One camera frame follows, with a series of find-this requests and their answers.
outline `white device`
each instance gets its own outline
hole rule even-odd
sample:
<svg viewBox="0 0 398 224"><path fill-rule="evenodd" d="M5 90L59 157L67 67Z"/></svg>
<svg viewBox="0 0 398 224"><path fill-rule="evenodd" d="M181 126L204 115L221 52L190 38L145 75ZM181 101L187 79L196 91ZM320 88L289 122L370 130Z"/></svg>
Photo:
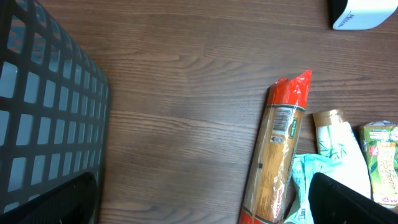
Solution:
<svg viewBox="0 0 398 224"><path fill-rule="evenodd" d="M398 7L398 0L330 0L331 23L335 30L372 29Z"/></svg>

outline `red packaging top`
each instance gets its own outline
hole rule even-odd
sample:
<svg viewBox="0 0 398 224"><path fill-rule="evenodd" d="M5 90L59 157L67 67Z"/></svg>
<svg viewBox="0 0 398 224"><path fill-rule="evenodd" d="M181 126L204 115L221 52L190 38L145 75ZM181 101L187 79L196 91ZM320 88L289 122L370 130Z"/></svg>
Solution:
<svg viewBox="0 0 398 224"><path fill-rule="evenodd" d="M307 70L291 80L281 78L270 89L267 105L297 105L305 109L310 91L312 70Z"/></svg>

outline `green box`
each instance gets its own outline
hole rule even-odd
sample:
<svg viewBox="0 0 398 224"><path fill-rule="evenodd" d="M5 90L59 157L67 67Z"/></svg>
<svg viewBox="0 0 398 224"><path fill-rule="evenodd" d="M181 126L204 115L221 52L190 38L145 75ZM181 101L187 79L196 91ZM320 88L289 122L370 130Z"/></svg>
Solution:
<svg viewBox="0 0 398 224"><path fill-rule="evenodd" d="M398 203L398 126L389 121L376 121L362 126L360 135L373 200L394 208Z"/></svg>

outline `barcode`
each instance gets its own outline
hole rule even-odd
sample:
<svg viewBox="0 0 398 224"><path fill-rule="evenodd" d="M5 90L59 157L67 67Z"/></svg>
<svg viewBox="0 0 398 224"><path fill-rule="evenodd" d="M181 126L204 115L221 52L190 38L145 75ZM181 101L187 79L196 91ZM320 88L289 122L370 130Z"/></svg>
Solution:
<svg viewBox="0 0 398 224"><path fill-rule="evenodd" d="M303 208L298 216L298 220L305 220L305 209Z"/></svg>
<svg viewBox="0 0 398 224"><path fill-rule="evenodd" d="M272 130L285 133L289 128L291 115L292 111L290 109L277 108L274 120L274 127L272 128Z"/></svg>

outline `gold cap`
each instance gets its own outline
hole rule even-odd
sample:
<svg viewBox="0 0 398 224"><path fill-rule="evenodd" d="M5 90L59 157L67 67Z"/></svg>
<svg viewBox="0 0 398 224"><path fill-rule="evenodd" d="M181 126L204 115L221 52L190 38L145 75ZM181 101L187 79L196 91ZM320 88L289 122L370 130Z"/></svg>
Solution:
<svg viewBox="0 0 398 224"><path fill-rule="evenodd" d="M347 121L344 116L344 112L341 109L322 111L314 113L312 116L317 128L332 124L340 124Z"/></svg>

